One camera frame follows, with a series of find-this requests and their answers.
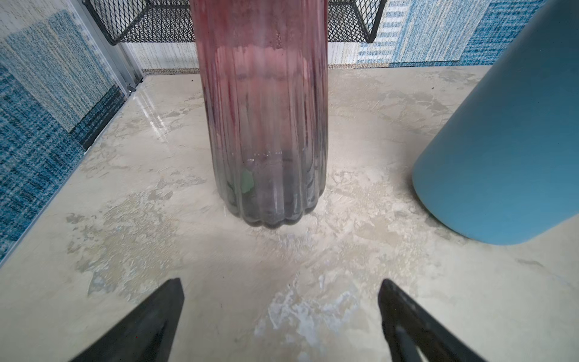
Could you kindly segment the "blue ceramic vase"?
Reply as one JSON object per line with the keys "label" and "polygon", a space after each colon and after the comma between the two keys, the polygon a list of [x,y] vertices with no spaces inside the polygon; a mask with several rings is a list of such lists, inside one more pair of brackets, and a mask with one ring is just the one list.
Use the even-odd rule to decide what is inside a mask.
{"label": "blue ceramic vase", "polygon": [[413,167],[449,229],[520,244],[578,213],[578,3],[548,1]]}

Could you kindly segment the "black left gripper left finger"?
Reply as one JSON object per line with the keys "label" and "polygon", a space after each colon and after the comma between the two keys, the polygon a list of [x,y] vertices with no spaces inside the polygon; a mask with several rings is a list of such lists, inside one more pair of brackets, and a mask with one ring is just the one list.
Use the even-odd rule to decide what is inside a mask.
{"label": "black left gripper left finger", "polygon": [[72,360],[169,360],[184,299],[181,280],[167,280],[98,341]]}

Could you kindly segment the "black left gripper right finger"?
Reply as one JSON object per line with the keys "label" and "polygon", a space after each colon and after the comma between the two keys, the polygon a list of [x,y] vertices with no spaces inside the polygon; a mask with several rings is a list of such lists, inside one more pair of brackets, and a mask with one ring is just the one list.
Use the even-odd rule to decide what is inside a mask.
{"label": "black left gripper right finger", "polygon": [[392,280],[378,292],[381,327],[393,361],[483,361]]}

